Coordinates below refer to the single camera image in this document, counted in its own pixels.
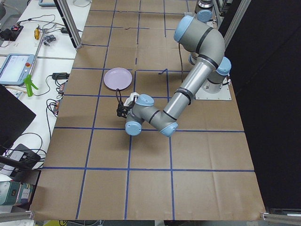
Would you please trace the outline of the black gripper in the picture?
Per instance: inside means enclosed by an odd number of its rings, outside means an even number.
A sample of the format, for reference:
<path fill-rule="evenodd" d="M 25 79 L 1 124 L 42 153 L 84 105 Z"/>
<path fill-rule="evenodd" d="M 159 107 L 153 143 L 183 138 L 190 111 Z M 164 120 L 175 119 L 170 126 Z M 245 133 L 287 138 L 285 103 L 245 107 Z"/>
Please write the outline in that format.
<path fill-rule="evenodd" d="M 128 106 L 124 106 L 123 102 L 119 102 L 118 103 L 118 107 L 117 107 L 117 116 L 118 117 L 122 117 L 122 118 L 126 118 L 128 115 L 128 112 L 132 109 L 132 107 L 128 107 Z"/>

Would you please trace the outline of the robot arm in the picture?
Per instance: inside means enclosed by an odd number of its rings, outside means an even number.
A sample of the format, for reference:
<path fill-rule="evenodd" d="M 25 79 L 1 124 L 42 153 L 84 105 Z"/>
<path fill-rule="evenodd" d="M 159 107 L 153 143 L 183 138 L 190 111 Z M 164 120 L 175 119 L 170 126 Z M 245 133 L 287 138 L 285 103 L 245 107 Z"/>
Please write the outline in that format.
<path fill-rule="evenodd" d="M 224 57 L 222 34 L 192 16 L 181 19 L 174 32 L 174 40 L 188 52 L 198 54 L 195 65 L 162 111 L 154 106 L 151 96 L 139 95 L 126 117 L 125 131 L 131 136 L 141 133 L 145 121 L 163 135 L 172 136 L 178 127 L 178 117 L 191 104 L 208 76 L 218 69 Z"/>
<path fill-rule="evenodd" d="M 196 18 L 203 23 L 216 22 L 213 18 L 213 7 L 214 3 L 212 0 L 197 0 L 195 6 Z"/>

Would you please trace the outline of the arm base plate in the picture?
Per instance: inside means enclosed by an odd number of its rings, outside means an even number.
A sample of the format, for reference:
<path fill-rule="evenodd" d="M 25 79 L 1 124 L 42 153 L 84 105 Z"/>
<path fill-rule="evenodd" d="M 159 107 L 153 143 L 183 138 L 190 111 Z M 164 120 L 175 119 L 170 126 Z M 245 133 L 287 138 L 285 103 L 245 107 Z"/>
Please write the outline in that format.
<path fill-rule="evenodd" d="M 196 100 L 231 101 L 228 79 L 225 78 L 220 84 L 213 84 L 208 79 L 195 94 Z"/>

